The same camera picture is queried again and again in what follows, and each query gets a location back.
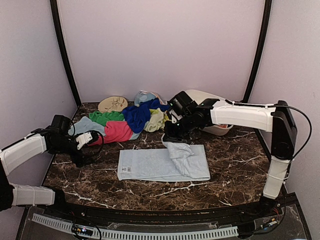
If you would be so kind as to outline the large pale blue towel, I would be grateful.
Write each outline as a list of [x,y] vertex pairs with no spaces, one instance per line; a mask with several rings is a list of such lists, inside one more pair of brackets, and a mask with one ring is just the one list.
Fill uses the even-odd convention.
[[165,148],[121,150],[119,180],[192,182],[211,179],[202,144],[164,142]]

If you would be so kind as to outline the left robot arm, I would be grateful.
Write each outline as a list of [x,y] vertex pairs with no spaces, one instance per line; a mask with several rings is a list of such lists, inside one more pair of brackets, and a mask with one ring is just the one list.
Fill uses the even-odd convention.
[[49,167],[49,155],[67,154],[80,167],[89,159],[83,147],[97,140],[93,131],[69,135],[54,127],[38,128],[0,151],[0,209],[50,206],[60,218],[71,213],[65,194],[41,181]]

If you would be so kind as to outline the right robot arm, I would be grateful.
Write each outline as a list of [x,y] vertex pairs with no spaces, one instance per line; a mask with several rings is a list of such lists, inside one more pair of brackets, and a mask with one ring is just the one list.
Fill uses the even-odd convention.
[[169,106],[170,113],[181,118],[165,124],[163,140],[166,142],[182,143],[194,129],[214,125],[242,126],[272,134],[269,170],[255,214],[266,217],[273,211],[282,185],[289,177],[295,152],[297,127],[288,104],[283,100],[277,104],[247,104],[218,98],[206,98],[196,104],[194,100],[181,100],[176,96]]

